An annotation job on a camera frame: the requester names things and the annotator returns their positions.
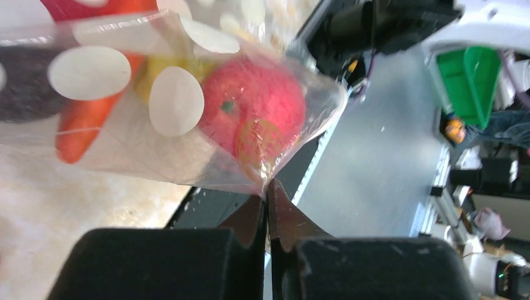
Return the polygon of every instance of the orange carrot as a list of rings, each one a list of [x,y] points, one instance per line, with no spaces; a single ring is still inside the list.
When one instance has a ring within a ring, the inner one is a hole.
[[[144,56],[126,55],[134,76],[140,68]],[[55,138],[57,156],[68,164],[78,162],[97,138],[105,120],[123,91],[95,101],[71,101],[61,113],[59,129]]]

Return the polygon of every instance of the jeans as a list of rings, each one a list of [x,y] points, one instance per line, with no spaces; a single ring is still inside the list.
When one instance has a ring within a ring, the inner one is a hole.
[[[496,111],[487,127],[466,126],[466,140],[489,141],[530,149],[530,111]]]

